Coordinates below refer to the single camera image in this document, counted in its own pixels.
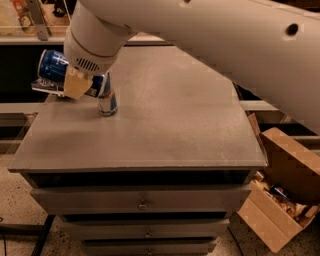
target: white cylindrical arm segment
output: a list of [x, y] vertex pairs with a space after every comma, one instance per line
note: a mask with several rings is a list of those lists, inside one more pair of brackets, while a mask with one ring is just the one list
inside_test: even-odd
[[70, 65], [89, 75], [104, 74], [121, 47], [136, 33], [105, 22], [77, 3], [67, 30], [64, 53]]

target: black metal frame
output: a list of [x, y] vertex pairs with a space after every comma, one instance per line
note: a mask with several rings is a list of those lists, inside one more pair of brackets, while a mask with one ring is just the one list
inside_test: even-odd
[[38, 236], [31, 256], [40, 256], [55, 215], [48, 215], [43, 225], [0, 224], [0, 234], [16, 236]]

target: small bottle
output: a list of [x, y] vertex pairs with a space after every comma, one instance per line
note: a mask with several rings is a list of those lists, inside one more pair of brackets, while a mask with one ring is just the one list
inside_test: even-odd
[[288, 192], [284, 190], [282, 187], [280, 187], [278, 184], [272, 185], [270, 188], [270, 192], [274, 195], [282, 196], [286, 199], [289, 199]]

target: gray table top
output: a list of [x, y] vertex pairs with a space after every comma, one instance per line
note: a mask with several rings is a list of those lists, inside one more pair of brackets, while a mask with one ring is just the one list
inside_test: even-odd
[[232, 83], [175, 47], [122, 49], [118, 113], [49, 96], [9, 167], [52, 173], [265, 166]]

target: drawer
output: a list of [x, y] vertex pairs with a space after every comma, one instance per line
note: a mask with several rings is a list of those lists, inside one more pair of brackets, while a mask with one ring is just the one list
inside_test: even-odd
[[228, 219], [131, 220], [64, 223], [63, 230], [75, 240], [159, 239], [214, 237], [222, 235]]
[[83, 243], [85, 252], [91, 256], [102, 255], [170, 255], [201, 254], [214, 250], [213, 240], [154, 241], [154, 242], [89, 242]]
[[173, 187], [67, 187], [33, 189], [48, 214], [237, 211], [249, 185]]

